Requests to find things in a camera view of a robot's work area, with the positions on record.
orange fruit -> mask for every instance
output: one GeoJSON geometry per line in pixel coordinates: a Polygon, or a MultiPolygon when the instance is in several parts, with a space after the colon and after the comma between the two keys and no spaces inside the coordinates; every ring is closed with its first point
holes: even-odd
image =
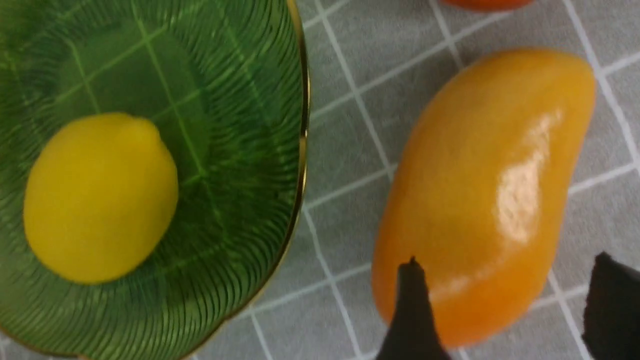
{"type": "Polygon", "coordinates": [[[595,87],[580,58],[521,49],[441,89],[406,144],[376,241],[372,288],[387,323],[398,266],[412,256],[446,347],[527,311],[554,260],[595,87]]]}
{"type": "Polygon", "coordinates": [[[533,0],[444,0],[445,3],[478,12],[501,12],[521,8],[533,0]]]}

green glass plate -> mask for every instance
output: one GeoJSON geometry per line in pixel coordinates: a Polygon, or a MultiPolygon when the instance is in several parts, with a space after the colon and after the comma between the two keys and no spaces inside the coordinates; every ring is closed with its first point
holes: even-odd
{"type": "Polygon", "coordinates": [[[52,356],[187,357],[288,248],[308,102],[294,0],[0,0],[0,329],[52,356]],[[157,124],[180,199],[146,262],[83,286],[34,257],[22,201],[48,139],[111,111],[157,124]]]}

white grid line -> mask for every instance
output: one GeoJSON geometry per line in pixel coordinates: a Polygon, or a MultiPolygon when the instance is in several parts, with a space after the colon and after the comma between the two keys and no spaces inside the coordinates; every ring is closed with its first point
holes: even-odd
{"type": "MultiPolygon", "coordinates": [[[[493,14],[473,25],[470,25],[464,29],[462,29],[461,31],[459,31],[457,34],[453,35],[451,37],[451,42],[452,43],[456,43],[458,41],[460,41],[461,39],[473,34],[474,32],[489,26],[490,24],[493,24],[494,22],[500,21],[502,19],[505,19],[506,17],[508,17],[509,15],[511,15],[511,13],[496,13],[493,14]]],[[[324,115],[326,113],[328,113],[329,111],[339,107],[340,105],[344,104],[345,102],[353,99],[355,96],[357,95],[362,95],[365,92],[371,90],[372,88],[386,82],[387,80],[390,80],[394,77],[396,77],[397,75],[401,74],[404,71],[409,70],[410,68],[416,66],[417,64],[421,63],[424,60],[427,60],[428,58],[430,58],[432,55],[439,53],[440,51],[447,49],[448,45],[447,45],[447,41],[443,40],[439,43],[437,43],[436,45],[434,45],[433,47],[430,47],[429,49],[426,49],[425,51],[423,51],[422,53],[416,55],[415,57],[409,59],[408,61],[398,65],[397,67],[391,69],[390,71],[382,74],[381,76],[379,76],[376,79],[373,79],[372,81],[362,85],[360,88],[358,88],[356,91],[354,92],[350,92],[348,94],[345,94],[341,97],[339,97],[338,99],[330,102],[329,104],[323,106],[322,108],[319,108],[318,110],[314,110],[311,114],[311,119],[316,119],[318,117],[320,117],[321,115],[324,115]]]]}
{"type": "Polygon", "coordinates": [[[275,300],[266,302],[262,305],[257,305],[255,306],[254,312],[255,313],[261,313],[263,311],[267,311],[270,309],[274,309],[278,306],[284,305],[288,302],[291,302],[293,300],[299,299],[305,295],[308,295],[310,293],[316,292],[317,290],[320,290],[321,288],[324,288],[326,286],[329,285],[329,280],[322,280],[322,281],[318,281],[314,284],[305,286],[301,289],[298,289],[296,291],[290,292],[286,295],[284,295],[283,297],[279,297],[275,300]]]}
{"type": "Polygon", "coordinates": [[[333,296],[335,297],[335,301],[338,303],[338,308],[340,309],[340,313],[342,314],[342,319],[344,320],[344,325],[347,328],[347,333],[349,334],[349,339],[351,340],[351,344],[353,345],[353,352],[355,353],[358,359],[362,358],[362,352],[360,351],[360,345],[358,344],[358,339],[356,337],[356,332],[353,328],[353,324],[351,323],[351,318],[349,317],[349,313],[347,311],[347,307],[344,305],[344,301],[342,299],[342,295],[338,290],[338,286],[336,285],[335,278],[331,274],[331,270],[329,269],[329,265],[327,265],[326,260],[322,254],[322,249],[320,248],[320,241],[318,240],[318,235],[316,231],[316,225],[311,219],[311,215],[309,214],[309,210],[306,206],[303,206],[302,212],[307,219],[307,226],[309,228],[309,232],[311,233],[311,238],[313,239],[314,248],[316,250],[316,256],[320,265],[324,270],[324,274],[329,281],[329,285],[331,286],[331,290],[333,292],[333,296]]]}
{"type": "Polygon", "coordinates": [[[264,352],[264,356],[267,360],[273,360],[273,356],[271,356],[271,351],[269,351],[269,345],[267,345],[267,340],[264,338],[264,333],[262,332],[262,327],[260,327],[260,323],[258,319],[255,317],[255,312],[250,310],[251,314],[251,322],[253,323],[253,328],[255,329],[255,333],[258,335],[258,341],[260,342],[260,346],[262,346],[262,351],[264,352]]]}
{"type": "Polygon", "coordinates": [[[467,351],[463,348],[458,350],[458,355],[460,355],[460,359],[462,360],[471,360],[471,357],[469,357],[467,351]]]}
{"type": "Polygon", "coordinates": [[[465,64],[462,62],[460,58],[460,53],[458,52],[458,48],[456,47],[456,43],[451,38],[451,32],[449,31],[449,27],[447,25],[447,21],[444,19],[444,15],[442,15],[442,10],[440,9],[440,5],[436,0],[429,0],[429,5],[431,5],[431,9],[433,10],[433,15],[438,22],[438,26],[440,27],[440,31],[442,31],[442,36],[444,37],[444,41],[449,48],[449,52],[451,56],[453,56],[453,62],[456,63],[458,71],[464,69],[465,64]]]}
{"type": "Polygon", "coordinates": [[[331,42],[331,45],[333,46],[333,49],[335,50],[335,54],[338,57],[338,62],[340,63],[340,66],[342,67],[342,71],[344,72],[344,77],[347,80],[347,83],[349,84],[349,87],[351,89],[351,91],[354,93],[354,98],[356,100],[356,104],[358,105],[358,108],[360,109],[360,113],[362,114],[362,118],[364,119],[365,125],[367,126],[367,129],[369,130],[369,134],[371,135],[371,138],[376,146],[376,149],[378,150],[378,154],[380,155],[380,160],[382,161],[382,165],[384,165],[385,169],[387,170],[387,176],[390,180],[393,179],[393,173],[391,171],[391,166],[389,163],[389,157],[387,156],[387,153],[385,152],[385,148],[384,146],[382,146],[382,142],[380,141],[380,137],[378,136],[377,132],[376,132],[376,128],[373,125],[373,121],[371,121],[371,116],[369,115],[369,111],[367,111],[367,107],[364,104],[364,101],[362,100],[362,96],[357,92],[357,86],[355,83],[355,80],[353,79],[353,74],[351,73],[351,70],[349,69],[349,65],[347,64],[347,61],[344,57],[344,54],[342,53],[342,49],[340,48],[340,44],[338,44],[338,39],[335,36],[335,33],[333,32],[333,28],[331,26],[331,24],[329,24],[329,20],[326,17],[326,13],[324,11],[324,8],[322,7],[322,4],[320,3],[320,0],[316,0],[316,8],[318,9],[318,13],[320,14],[320,17],[322,18],[322,22],[324,24],[324,29],[326,30],[327,35],[329,36],[329,41],[331,42]]]}
{"type": "Polygon", "coordinates": [[[564,319],[566,320],[567,325],[569,325],[569,331],[571,332],[571,335],[573,336],[573,339],[575,340],[575,344],[578,346],[578,350],[580,351],[580,356],[582,357],[582,360],[591,360],[591,356],[589,355],[589,351],[584,346],[584,342],[582,342],[582,338],[580,336],[580,331],[578,330],[578,327],[575,324],[575,320],[573,319],[573,315],[571,314],[571,310],[569,309],[569,305],[567,305],[567,303],[566,303],[566,299],[564,297],[564,293],[563,293],[562,289],[560,288],[560,285],[558,284],[558,281],[556,279],[556,275],[554,274],[553,270],[551,270],[549,272],[548,279],[549,279],[549,284],[551,285],[551,287],[554,290],[554,293],[556,294],[557,302],[560,305],[560,310],[562,311],[562,314],[564,315],[564,319]]]}
{"type": "Polygon", "coordinates": [[[631,133],[631,128],[629,127],[629,123],[625,118],[624,111],[622,111],[622,108],[620,107],[620,105],[618,104],[618,101],[613,95],[613,90],[611,90],[611,86],[609,85],[609,81],[607,80],[607,77],[603,75],[602,68],[600,67],[600,63],[598,62],[598,57],[596,56],[596,53],[593,50],[593,46],[591,46],[591,42],[589,41],[587,32],[584,29],[584,26],[582,26],[582,21],[580,20],[578,13],[575,11],[575,7],[573,6],[573,3],[570,0],[563,0],[563,3],[569,14],[569,17],[571,18],[573,27],[575,28],[576,32],[578,33],[578,37],[582,42],[582,46],[587,54],[587,60],[590,62],[591,66],[593,67],[593,71],[595,73],[596,79],[600,83],[600,88],[602,89],[602,93],[605,99],[607,100],[607,102],[609,103],[611,110],[615,114],[616,120],[618,121],[620,128],[622,128],[622,134],[625,138],[625,142],[627,143],[627,148],[629,150],[629,153],[631,154],[631,158],[633,159],[634,163],[637,165],[640,163],[640,155],[638,154],[636,142],[631,133]]]}
{"type": "Polygon", "coordinates": [[[575,193],[579,193],[582,192],[584,190],[588,190],[596,185],[599,184],[604,184],[610,180],[616,179],[617,177],[620,177],[622,175],[625,175],[629,172],[632,172],[636,169],[635,164],[627,164],[627,165],[623,165],[621,167],[615,168],[613,170],[610,170],[604,174],[600,174],[597,176],[594,176],[590,179],[586,179],[584,181],[581,181],[577,184],[573,184],[570,188],[569,188],[569,196],[575,194],[575,193]]]}
{"type": "Polygon", "coordinates": [[[602,75],[603,76],[609,76],[609,75],[613,74],[614,72],[620,71],[620,70],[624,69],[625,67],[633,65],[633,64],[635,64],[635,63],[637,63],[639,61],[640,61],[640,52],[635,53],[635,54],[631,54],[630,56],[627,56],[627,57],[622,58],[620,60],[614,61],[612,64],[603,67],[602,68],[602,75]]]}
{"type": "Polygon", "coordinates": [[[91,86],[89,86],[89,81],[87,80],[86,73],[84,72],[84,66],[80,61],[80,55],[78,54],[78,50],[71,41],[68,41],[67,45],[71,48],[71,53],[74,55],[74,59],[76,60],[76,65],[78,66],[78,71],[80,72],[80,76],[82,77],[84,87],[86,88],[86,92],[89,95],[89,99],[91,100],[93,109],[95,110],[96,114],[99,114],[100,105],[98,105],[98,100],[95,98],[95,94],[93,94],[93,90],[91,89],[91,86]]]}
{"type": "Polygon", "coordinates": [[[379,178],[388,175],[389,170],[388,169],[383,169],[383,170],[379,170],[376,171],[372,174],[369,174],[359,180],[353,181],[352,183],[349,183],[337,190],[334,190],[326,195],[320,196],[318,197],[316,200],[310,201],[307,204],[307,207],[309,209],[315,208],[317,206],[320,206],[322,204],[324,204],[325,202],[328,202],[329,200],[333,200],[337,197],[340,197],[341,195],[347,194],[349,192],[352,192],[353,190],[356,190],[358,188],[361,188],[363,186],[365,186],[366,184],[369,184],[375,180],[378,180],[379,178]]]}
{"type": "MultiPolygon", "coordinates": [[[[347,5],[350,2],[351,2],[351,0],[339,0],[335,4],[333,4],[333,5],[329,6],[328,8],[324,9],[324,15],[325,16],[329,16],[329,15],[335,13],[336,11],[340,10],[340,8],[342,8],[343,6],[347,5]]],[[[322,16],[316,15],[315,17],[309,19],[308,21],[305,21],[305,23],[302,25],[302,27],[306,30],[306,29],[312,27],[313,25],[319,24],[321,22],[322,22],[322,16]]]]}

lemon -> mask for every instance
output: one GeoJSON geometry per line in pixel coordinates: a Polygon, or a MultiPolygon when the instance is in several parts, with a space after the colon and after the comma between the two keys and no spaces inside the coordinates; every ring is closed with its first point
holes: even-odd
{"type": "Polygon", "coordinates": [[[35,256],[81,283],[134,270],[167,230],[177,170],[155,125],[123,113],[66,125],[29,174],[24,230],[35,256]]]}

mango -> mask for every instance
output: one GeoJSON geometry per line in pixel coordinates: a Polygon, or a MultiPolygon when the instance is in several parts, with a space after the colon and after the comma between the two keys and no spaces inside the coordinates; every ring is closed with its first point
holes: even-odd
{"type": "Polygon", "coordinates": [[[389,323],[397,269],[425,270],[448,348],[504,330],[541,293],[596,99],[580,58],[551,49],[493,54],[446,84],[415,125],[372,263],[389,323]]]}

